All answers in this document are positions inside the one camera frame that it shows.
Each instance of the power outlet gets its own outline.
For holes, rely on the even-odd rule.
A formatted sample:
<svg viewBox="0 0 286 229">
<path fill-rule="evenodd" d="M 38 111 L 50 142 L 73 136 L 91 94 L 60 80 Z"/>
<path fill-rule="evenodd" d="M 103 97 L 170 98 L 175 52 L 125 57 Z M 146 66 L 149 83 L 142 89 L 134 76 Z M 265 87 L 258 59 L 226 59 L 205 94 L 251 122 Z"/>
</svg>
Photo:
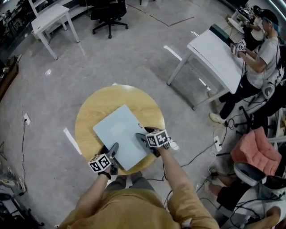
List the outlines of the power outlet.
<svg viewBox="0 0 286 229">
<path fill-rule="evenodd" d="M 222 147 L 220 146 L 220 141 L 219 141 L 219 136 L 215 136 L 214 137 L 214 142 L 215 142 L 215 149 L 216 151 L 221 151 L 222 150 Z"/>
<path fill-rule="evenodd" d="M 31 120 L 30 120 L 30 118 L 28 117 L 27 113 L 24 114 L 24 120 L 25 120 L 25 119 L 26 119 L 27 125 L 30 125 L 30 124 L 31 124 Z"/>
</svg>

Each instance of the mustard yellow shirt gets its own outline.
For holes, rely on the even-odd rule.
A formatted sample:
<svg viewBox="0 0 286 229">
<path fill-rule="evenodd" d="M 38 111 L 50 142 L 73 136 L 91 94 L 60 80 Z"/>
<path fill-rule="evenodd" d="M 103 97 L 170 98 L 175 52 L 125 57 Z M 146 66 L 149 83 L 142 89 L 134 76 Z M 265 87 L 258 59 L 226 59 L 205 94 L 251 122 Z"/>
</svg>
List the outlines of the mustard yellow shirt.
<svg viewBox="0 0 286 229">
<path fill-rule="evenodd" d="M 168 209 L 154 191 L 108 191 L 95 212 L 75 209 L 59 229 L 180 229 L 190 218 L 192 229 L 219 229 L 191 186 L 174 190 Z"/>
</svg>

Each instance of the black office chair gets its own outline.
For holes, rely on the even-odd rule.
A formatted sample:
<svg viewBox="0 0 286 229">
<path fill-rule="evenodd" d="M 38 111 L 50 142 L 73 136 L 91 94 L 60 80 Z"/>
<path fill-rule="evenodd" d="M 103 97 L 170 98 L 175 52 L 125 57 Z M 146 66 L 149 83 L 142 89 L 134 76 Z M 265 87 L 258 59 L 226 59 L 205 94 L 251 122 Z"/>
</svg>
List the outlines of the black office chair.
<svg viewBox="0 0 286 229">
<path fill-rule="evenodd" d="M 105 3 L 101 5 L 95 5 L 91 13 L 91 20 L 100 20 L 104 23 L 93 29 L 93 34 L 95 31 L 103 26 L 108 25 L 109 36 L 111 39 L 111 25 L 125 25 L 125 29 L 128 29 L 128 25 L 115 20 L 121 20 L 121 17 L 126 14 L 125 0 L 118 0 L 118 3 Z"/>
</svg>

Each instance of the black watch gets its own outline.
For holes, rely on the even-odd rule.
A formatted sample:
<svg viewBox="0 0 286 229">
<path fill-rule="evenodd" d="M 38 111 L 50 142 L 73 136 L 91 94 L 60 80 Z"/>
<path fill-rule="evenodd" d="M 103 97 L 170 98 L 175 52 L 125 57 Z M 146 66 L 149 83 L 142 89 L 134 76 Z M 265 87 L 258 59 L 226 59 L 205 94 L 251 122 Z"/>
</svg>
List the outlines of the black watch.
<svg viewBox="0 0 286 229">
<path fill-rule="evenodd" d="M 99 173 L 98 173 L 98 176 L 99 176 L 100 174 L 104 174 L 105 176 L 107 176 L 107 178 L 108 178 L 109 180 L 111 179 L 111 175 L 110 175 L 109 173 L 105 172 L 105 171 L 99 172 Z"/>
</svg>

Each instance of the gray t-shirt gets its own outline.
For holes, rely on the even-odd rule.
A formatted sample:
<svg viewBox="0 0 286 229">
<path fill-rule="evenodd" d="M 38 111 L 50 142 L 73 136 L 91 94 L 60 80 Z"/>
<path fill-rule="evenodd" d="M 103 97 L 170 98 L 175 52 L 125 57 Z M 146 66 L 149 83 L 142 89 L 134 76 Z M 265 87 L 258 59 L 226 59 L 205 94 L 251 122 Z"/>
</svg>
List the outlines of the gray t-shirt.
<svg viewBox="0 0 286 229">
<path fill-rule="evenodd" d="M 248 81 L 258 89 L 261 89 L 264 79 L 272 76 L 275 72 L 277 72 L 278 75 L 277 64 L 280 59 L 280 48 L 278 46 L 278 42 L 278 38 L 270 38 L 266 39 L 262 44 L 256 57 L 256 61 L 259 61 L 259 58 L 262 58 L 267 64 L 262 73 L 257 73 L 248 65 L 246 66 L 246 77 Z"/>
</svg>

